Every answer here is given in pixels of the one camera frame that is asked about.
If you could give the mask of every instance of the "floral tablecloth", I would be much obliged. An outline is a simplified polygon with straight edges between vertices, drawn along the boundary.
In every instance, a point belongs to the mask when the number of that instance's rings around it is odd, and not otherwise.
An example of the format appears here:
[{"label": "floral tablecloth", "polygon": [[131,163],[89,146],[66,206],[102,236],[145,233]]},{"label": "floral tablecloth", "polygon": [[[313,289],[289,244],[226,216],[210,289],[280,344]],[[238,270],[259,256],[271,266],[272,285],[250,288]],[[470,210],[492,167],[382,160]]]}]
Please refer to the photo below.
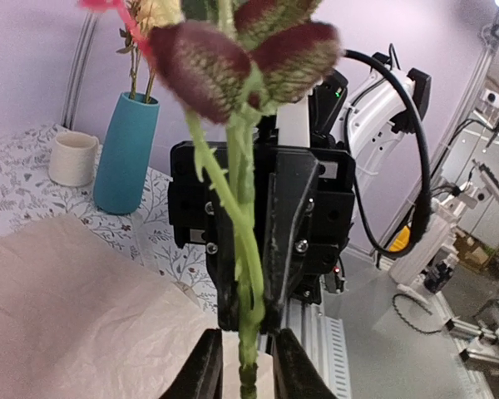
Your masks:
[{"label": "floral tablecloth", "polygon": [[[149,169],[136,213],[106,214],[92,201],[92,185],[67,188],[48,178],[52,141],[61,131],[66,129],[41,126],[0,140],[0,236],[33,220],[74,214],[128,258],[140,264],[144,259],[154,262],[162,276],[190,288],[201,307],[215,313],[216,291],[205,268],[204,248],[187,245],[178,249],[174,243],[167,207],[170,178]],[[143,254],[145,241],[149,254]]]}]

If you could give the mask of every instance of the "brown paper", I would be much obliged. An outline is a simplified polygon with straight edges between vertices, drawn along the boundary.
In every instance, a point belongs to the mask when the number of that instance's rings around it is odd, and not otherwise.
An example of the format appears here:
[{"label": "brown paper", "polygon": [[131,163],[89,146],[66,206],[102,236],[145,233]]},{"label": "brown paper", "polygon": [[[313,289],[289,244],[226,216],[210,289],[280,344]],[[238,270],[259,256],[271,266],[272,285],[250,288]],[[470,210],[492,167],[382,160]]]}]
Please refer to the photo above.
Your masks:
[{"label": "brown paper", "polygon": [[[74,217],[0,239],[0,399],[156,399],[206,328],[168,279],[124,258]],[[225,335],[224,398],[239,397]],[[259,357],[259,398],[273,397]]]}]

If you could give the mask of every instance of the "yellow flower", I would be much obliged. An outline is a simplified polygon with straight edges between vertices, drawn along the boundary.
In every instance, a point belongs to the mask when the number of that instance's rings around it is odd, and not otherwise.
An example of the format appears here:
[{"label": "yellow flower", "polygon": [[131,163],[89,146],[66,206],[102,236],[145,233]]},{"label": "yellow flower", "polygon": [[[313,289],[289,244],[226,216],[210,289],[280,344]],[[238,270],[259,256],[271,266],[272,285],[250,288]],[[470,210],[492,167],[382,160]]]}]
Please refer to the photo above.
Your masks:
[{"label": "yellow flower", "polygon": [[146,34],[153,27],[176,25],[183,20],[180,0],[141,0],[136,20]]}]

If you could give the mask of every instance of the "vase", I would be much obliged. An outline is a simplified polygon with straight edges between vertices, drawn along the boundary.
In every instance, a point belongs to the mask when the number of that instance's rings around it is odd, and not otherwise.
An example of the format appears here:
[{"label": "vase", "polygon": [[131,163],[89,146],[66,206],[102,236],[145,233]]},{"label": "vase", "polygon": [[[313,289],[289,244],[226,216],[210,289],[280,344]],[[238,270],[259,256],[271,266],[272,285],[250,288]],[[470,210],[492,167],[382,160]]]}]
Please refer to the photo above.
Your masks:
[{"label": "vase", "polygon": [[122,93],[107,130],[94,184],[94,202],[108,214],[130,214],[141,205],[156,133],[159,102]]}]

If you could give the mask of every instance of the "white cup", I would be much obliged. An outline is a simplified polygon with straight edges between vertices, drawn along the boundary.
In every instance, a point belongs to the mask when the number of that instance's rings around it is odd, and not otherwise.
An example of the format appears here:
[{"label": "white cup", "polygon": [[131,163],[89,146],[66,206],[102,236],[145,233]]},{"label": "white cup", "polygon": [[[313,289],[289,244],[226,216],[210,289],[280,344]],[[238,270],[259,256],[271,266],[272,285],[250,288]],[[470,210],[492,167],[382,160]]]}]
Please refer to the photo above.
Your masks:
[{"label": "white cup", "polygon": [[91,183],[99,145],[96,137],[76,131],[57,135],[48,168],[50,179],[67,187]]}]

